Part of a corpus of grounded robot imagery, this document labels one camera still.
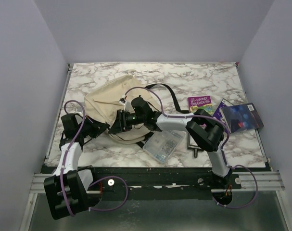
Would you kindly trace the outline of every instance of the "beige canvas bag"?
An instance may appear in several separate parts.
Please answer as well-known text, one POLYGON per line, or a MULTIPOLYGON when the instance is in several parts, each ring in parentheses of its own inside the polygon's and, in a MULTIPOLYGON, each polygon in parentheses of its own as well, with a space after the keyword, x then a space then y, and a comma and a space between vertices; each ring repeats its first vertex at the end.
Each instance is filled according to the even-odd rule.
MULTIPOLYGON (((85 96, 86 115, 101 123, 113 125, 117 110, 124 109, 119 103, 123 94, 132 87, 144 87, 140 81, 131 75, 108 81, 103 86, 95 89, 85 96)), ((160 109, 159 104, 154 100, 150 93, 143 89, 134 89, 127 94, 127 100, 131 102, 134 98, 141 96, 150 103, 153 110, 160 109)), ((140 129, 132 128, 131 131, 111 135, 114 140, 123 144, 132 144, 144 140, 144 136, 150 131, 146 127, 140 129)))

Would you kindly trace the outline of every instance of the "book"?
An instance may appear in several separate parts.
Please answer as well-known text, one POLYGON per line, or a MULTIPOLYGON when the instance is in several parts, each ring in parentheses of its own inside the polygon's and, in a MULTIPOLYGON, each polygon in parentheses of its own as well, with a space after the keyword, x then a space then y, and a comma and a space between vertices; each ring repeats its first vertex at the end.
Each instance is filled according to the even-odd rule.
POLYGON ((230 107, 230 106, 233 106, 231 102, 229 102, 228 100, 222 99, 222 101, 217 106, 215 112, 213 113, 212 117, 225 123, 225 120, 220 112, 220 109, 223 107, 230 107))
POLYGON ((211 97, 209 95, 188 97, 188 102, 189 102, 190 112, 196 112, 197 109, 201 108, 201 109, 204 109, 210 115, 214 113, 211 97))
POLYGON ((264 126, 253 103, 223 107, 220 111, 231 133, 264 126))

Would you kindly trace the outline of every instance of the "clear plastic box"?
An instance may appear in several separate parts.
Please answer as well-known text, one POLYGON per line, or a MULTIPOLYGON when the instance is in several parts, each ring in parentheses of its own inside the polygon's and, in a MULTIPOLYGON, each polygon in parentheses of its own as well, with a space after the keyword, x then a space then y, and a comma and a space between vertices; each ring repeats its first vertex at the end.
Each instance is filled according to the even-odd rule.
POLYGON ((159 162, 165 163, 184 137, 185 132, 181 131, 155 132, 145 143, 143 150, 159 162))

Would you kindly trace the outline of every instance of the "marble table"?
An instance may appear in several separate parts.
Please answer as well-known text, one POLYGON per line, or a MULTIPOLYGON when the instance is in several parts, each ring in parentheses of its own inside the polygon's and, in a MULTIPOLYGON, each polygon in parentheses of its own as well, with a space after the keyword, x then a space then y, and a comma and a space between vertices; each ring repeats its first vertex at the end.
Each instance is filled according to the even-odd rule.
MULTIPOLYGON (((84 102, 84 96, 107 81, 130 74, 145 86, 153 83, 168 84, 175 92, 180 107, 188 108, 187 97, 210 95, 213 107, 222 98, 233 104, 246 103, 240 78, 234 63, 227 64, 162 64, 162 63, 86 63, 74 64, 64 97, 67 100, 84 102)), ((164 87, 153 90, 162 98, 164 109, 175 113, 169 91, 164 87)), ((71 105, 69 112, 78 110, 71 105)), ((61 152, 59 141, 63 127, 61 120, 55 130, 47 165, 55 167, 61 152)), ((258 135, 255 130, 235 133, 225 145, 225 153, 231 165, 265 167, 258 135)), ((165 164, 161 164, 145 153, 136 144, 119 144, 105 132, 84 146, 79 166, 94 167, 210 167, 206 152, 199 152, 193 158, 192 150, 187 150, 187 139, 177 147, 165 164)))

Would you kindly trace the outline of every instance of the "white wall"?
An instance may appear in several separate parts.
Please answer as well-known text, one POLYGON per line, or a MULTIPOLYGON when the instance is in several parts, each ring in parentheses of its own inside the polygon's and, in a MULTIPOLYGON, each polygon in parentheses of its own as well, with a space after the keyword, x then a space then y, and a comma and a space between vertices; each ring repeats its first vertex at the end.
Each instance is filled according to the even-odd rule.
POLYGON ((0 231, 18 230, 67 64, 32 0, 0 0, 0 231))
POLYGON ((240 61, 273 0, 35 0, 73 62, 240 61))
POLYGON ((247 97, 265 127, 261 140, 292 206, 292 0, 275 0, 240 62, 247 97))

